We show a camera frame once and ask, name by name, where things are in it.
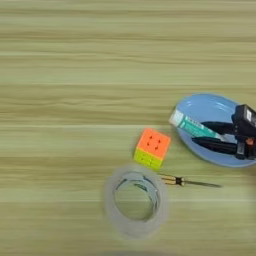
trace blue plate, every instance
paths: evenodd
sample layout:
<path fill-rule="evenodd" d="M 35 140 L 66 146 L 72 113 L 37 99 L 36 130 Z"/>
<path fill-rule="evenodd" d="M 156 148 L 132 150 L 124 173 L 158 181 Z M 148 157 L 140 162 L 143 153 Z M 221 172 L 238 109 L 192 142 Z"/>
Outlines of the blue plate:
<path fill-rule="evenodd" d="M 234 114 L 238 103 L 214 94 L 195 94 L 185 98 L 177 105 L 177 109 L 185 115 L 199 122 L 220 121 L 232 122 L 231 115 Z M 239 160 L 234 156 L 220 154 L 205 149 L 191 140 L 191 136 L 178 129 L 179 135 L 184 143 L 198 156 L 212 163 L 227 167 L 246 167 L 256 163 L 255 160 Z M 225 136 L 230 142 L 235 142 L 234 136 Z"/>

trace clear tape roll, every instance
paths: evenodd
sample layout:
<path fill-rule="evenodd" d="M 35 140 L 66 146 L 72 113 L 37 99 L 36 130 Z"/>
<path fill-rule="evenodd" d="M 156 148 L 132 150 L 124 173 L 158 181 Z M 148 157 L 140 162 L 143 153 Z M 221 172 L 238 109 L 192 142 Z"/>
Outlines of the clear tape roll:
<path fill-rule="evenodd" d="M 145 220 L 133 220 L 126 217 L 115 200 L 118 189 L 133 184 L 143 189 L 151 199 L 153 212 Z M 150 235 L 164 223 L 169 215 L 169 202 L 166 185 L 152 171 L 139 165 L 128 165 L 118 169 L 106 182 L 104 188 L 104 205 L 107 217 L 112 224 L 125 235 L 141 238 Z"/>

